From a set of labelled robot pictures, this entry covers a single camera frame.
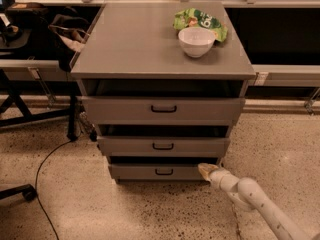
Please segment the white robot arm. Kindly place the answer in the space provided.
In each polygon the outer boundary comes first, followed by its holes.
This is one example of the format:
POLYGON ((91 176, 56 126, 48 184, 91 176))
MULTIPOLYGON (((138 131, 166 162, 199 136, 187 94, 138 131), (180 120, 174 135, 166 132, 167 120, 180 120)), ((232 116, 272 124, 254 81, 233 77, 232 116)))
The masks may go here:
POLYGON ((290 219, 252 178, 238 178, 214 164, 200 163, 199 173, 215 189, 224 191, 230 200, 245 211, 257 210, 278 240, 320 240, 310 237, 290 219))

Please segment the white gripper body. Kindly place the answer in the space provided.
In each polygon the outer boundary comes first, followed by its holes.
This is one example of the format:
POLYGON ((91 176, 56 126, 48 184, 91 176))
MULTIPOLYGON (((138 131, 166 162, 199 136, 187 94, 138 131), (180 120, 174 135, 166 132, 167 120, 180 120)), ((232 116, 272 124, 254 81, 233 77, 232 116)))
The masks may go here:
POLYGON ((212 171, 209 175, 210 183, 215 189, 230 191, 235 185, 235 176, 228 170, 219 168, 212 171))

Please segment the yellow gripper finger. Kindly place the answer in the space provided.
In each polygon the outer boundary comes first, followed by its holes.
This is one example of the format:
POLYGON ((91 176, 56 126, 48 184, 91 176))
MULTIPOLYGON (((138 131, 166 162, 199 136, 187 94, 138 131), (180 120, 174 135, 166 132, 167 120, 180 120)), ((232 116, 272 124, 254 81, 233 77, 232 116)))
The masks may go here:
POLYGON ((217 171, 219 167, 214 164, 208 164, 208 163, 199 163, 198 164, 198 171, 203 177, 204 180, 208 182, 212 182, 214 180, 213 173, 217 171))

